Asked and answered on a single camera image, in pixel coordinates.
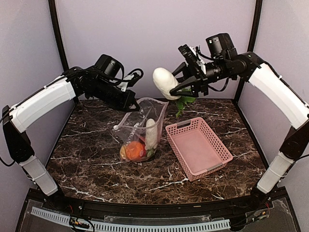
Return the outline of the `white radish with green leaf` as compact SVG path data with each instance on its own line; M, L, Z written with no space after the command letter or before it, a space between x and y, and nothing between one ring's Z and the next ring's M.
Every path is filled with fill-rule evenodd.
M194 97L172 96L170 94L170 91L175 88L179 82L174 75L165 68L159 67L154 70L153 82L167 100L176 102L178 108L178 112L176 113L177 118L183 113L186 105L196 100Z

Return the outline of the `clear zip top bag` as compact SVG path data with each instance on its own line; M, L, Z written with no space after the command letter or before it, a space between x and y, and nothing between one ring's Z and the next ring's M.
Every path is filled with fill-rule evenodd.
M132 141L138 141L145 146L146 122L148 119L152 118L155 121L155 125L157 125L157 139L159 145L162 136L163 120L169 103L167 101L159 101L147 97L138 99L137 103L140 106L140 110L126 113L120 123L113 127L113 134L122 140L122 145L127 146ZM143 162L150 159L152 156L148 158L146 152L145 157L140 160L134 161L126 158L124 161Z

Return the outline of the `yellow peach toy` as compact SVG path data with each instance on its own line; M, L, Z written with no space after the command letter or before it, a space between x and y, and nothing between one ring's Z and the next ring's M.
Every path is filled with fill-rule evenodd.
M122 160L126 160L126 146L122 145L120 148L120 156Z

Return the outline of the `white radish toy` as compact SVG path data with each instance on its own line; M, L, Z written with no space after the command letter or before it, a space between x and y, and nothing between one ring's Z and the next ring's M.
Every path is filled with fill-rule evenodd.
M157 125L155 125L155 121L150 118L146 122L146 134L145 134L145 149L147 152L147 157L149 158L155 153L155 149L158 145L157 139Z

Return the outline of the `orange tangerine toy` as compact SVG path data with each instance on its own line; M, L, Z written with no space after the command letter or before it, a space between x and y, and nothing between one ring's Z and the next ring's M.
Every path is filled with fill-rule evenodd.
M132 141L131 143L129 143L125 148L125 152L126 152L126 157L129 160L134 160L134 161L140 160L146 155L144 144L138 141Z

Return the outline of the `pink plastic basket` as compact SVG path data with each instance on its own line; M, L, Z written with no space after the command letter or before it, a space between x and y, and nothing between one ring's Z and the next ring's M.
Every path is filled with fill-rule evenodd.
M224 168L233 156L201 117L167 125L167 140L189 181Z

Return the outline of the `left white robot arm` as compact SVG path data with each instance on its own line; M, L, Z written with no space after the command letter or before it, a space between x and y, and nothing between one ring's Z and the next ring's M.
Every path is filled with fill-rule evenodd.
M20 103L2 110L1 122L10 157L50 196L49 203L58 211L68 207L68 199L59 193L60 187L36 157L26 131L45 114L81 95L100 99L117 111L138 111L140 107L130 87L143 77L143 71L137 68L122 78L116 78L116 74L96 66L73 67Z

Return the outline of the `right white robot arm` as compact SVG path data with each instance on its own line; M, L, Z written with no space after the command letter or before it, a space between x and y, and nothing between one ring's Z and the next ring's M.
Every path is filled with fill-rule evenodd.
M246 205L256 210L265 202L265 195L284 177L294 163L300 159L309 143L309 105L282 80L266 61L253 52L235 55L229 59L217 58L205 63L191 50L183 51L186 61L174 72L168 72L171 86L167 92L171 98L179 96L197 97L208 84L218 80L239 76L264 93L291 124L278 155L252 189Z

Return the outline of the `right black frame post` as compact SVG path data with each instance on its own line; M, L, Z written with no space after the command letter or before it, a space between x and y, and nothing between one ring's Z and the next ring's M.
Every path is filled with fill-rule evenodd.
M262 12L262 5L263 1L262 0L256 0L255 1L255 10L254 10L254 16L253 16L253 23L252 23L252 29L250 33L250 39L248 43L248 52L252 52L255 47L255 42L256 42L256 37L258 33L258 27L259 27L259 22L260 22L260 17L261 17L261 12ZM235 93L234 99L233 99L233 104L238 105L238 102L240 100L243 88L244 88L245 81L240 79L237 91Z

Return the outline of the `black frame post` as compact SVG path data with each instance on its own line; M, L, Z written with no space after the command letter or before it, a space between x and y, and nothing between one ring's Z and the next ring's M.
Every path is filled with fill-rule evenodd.
M250 33L250 39L248 43L248 52L252 52L255 47L255 42L256 42L256 37L258 33L258 27L259 27L259 22L260 22L260 17L261 17L261 12L262 12L262 5L263 1L262 0L256 0L255 1L255 10L254 10L254 16L253 16L253 23L252 23L252 29ZM234 99L233 99L233 104L238 105L238 102L240 100L243 88L244 88L245 81L240 79L237 91L235 93Z
M56 1L48 0L48 5L49 5L49 12L50 12L50 17L51 17L51 22L52 22L52 27L54 31L58 54L60 57L62 68L64 71L66 71L69 69L69 65L68 65L68 61L67 61L67 57L66 57L66 53L65 53L65 49L63 45L63 40L61 36L60 25L59 25L57 9L56 9Z

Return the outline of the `left black frame post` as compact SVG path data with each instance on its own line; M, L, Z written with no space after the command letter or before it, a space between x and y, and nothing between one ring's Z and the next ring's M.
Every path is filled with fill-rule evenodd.
M49 5L49 12L50 12L50 17L51 17L51 22L52 22L52 27L54 31L58 54L60 57L62 68L64 71L66 71L69 69L69 65L68 65L68 61L67 61L67 57L66 57L66 53L65 53L65 49L63 45L63 40L61 36L60 25L59 25L57 9L56 9L56 1L48 0L48 5Z

